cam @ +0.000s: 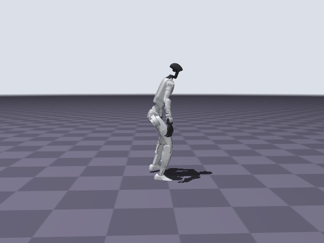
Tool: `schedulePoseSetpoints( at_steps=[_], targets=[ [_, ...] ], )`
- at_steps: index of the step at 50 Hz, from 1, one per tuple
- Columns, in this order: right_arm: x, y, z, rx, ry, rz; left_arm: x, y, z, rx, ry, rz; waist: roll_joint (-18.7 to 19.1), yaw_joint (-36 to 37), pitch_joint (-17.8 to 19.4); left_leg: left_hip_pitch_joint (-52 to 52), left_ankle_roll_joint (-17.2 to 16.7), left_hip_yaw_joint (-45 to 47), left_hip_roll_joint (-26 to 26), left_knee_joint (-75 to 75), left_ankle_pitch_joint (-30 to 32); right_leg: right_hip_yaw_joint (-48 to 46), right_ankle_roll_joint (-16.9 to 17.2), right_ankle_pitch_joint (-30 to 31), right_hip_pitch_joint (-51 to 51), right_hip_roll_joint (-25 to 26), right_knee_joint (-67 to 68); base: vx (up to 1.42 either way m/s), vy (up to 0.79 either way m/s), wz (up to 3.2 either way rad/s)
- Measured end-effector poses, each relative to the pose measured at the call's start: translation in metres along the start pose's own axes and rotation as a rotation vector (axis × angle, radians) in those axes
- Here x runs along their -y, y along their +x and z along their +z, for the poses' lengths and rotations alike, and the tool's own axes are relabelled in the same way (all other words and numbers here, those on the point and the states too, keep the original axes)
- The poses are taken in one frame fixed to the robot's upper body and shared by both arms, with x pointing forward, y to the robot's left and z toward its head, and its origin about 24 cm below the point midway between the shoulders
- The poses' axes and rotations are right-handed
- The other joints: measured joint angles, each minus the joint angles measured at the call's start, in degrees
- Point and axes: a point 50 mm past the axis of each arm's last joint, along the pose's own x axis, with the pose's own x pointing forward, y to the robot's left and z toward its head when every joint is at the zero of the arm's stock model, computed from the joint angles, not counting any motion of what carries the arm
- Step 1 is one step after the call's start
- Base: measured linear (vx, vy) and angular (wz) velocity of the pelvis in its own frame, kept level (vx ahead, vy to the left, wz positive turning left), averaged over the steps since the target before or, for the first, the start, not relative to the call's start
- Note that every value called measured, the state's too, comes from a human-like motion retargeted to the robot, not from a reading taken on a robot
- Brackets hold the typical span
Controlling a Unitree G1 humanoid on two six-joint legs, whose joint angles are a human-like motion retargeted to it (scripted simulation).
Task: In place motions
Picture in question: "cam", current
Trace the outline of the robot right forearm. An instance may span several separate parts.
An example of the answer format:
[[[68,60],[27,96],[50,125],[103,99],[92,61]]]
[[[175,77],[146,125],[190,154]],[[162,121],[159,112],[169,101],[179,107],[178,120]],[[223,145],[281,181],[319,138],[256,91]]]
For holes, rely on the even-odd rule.
[[[166,112],[166,118],[169,118],[170,123],[172,123],[173,119],[172,119],[171,101],[170,101],[170,99],[166,99],[164,110]]]

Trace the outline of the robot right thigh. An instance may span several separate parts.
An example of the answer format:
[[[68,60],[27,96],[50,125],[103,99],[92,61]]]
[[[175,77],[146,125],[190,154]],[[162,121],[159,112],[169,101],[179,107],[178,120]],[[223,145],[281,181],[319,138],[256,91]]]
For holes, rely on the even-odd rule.
[[[167,125],[165,124],[165,122],[159,116],[154,116],[154,115],[152,115],[150,117],[150,122],[153,124],[154,127],[156,127],[160,124],[160,126],[158,128],[159,133],[162,136],[162,138],[166,141],[165,145],[169,145],[171,147],[171,151],[172,151],[172,148],[173,148],[172,136],[170,136],[170,137],[164,136],[167,134]],[[163,148],[164,148],[164,146],[163,146]]]

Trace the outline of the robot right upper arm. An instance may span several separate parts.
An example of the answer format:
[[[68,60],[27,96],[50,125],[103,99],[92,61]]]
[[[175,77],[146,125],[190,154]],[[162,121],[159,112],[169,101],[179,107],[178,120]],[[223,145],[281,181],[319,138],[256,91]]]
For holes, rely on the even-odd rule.
[[[173,83],[172,81],[168,80],[168,81],[166,82],[166,90],[165,90],[164,99],[163,99],[163,103],[164,103],[164,105],[165,105],[165,101],[166,101],[166,99],[169,99],[173,87],[174,87],[174,83]]]

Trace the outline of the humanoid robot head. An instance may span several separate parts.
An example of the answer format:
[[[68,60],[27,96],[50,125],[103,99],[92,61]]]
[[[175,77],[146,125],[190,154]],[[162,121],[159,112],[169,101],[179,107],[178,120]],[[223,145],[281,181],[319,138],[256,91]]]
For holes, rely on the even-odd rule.
[[[177,64],[177,63],[173,63],[173,64],[171,64],[170,65],[170,67],[173,69],[173,72],[176,72],[175,73],[175,76],[173,76],[173,75],[169,75],[169,76],[167,76],[166,78],[174,78],[174,79],[176,79],[177,78],[177,76],[178,76],[178,74],[179,74],[179,72],[180,71],[182,71],[183,69],[182,69],[182,67],[179,65],[179,64]]]

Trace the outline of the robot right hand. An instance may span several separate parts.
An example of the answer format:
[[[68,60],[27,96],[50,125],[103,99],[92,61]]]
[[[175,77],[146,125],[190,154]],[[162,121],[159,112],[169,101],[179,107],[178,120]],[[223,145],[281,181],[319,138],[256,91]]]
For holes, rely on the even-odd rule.
[[[173,130],[173,126],[172,126],[173,122],[170,123],[169,118],[167,118],[167,124],[168,124],[168,127],[167,127],[167,134],[164,135],[164,136],[166,136],[166,137],[170,137],[170,136],[172,136],[172,133],[173,133],[173,131],[174,131],[174,130]]]

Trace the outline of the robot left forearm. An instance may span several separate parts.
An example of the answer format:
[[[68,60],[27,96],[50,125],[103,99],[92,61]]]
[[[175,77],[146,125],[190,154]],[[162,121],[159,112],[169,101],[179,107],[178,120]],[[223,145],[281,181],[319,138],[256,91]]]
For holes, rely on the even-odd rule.
[[[162,107],[162,106],[160,106],[160,105],[159,105],[159,107],[161,107],[161,108],[160,108],[160,111],[159,111],[159,117],[162,117],[162,112],[163,112],[163,110],[162,110],[162,109],[163,109],[163,107]]]

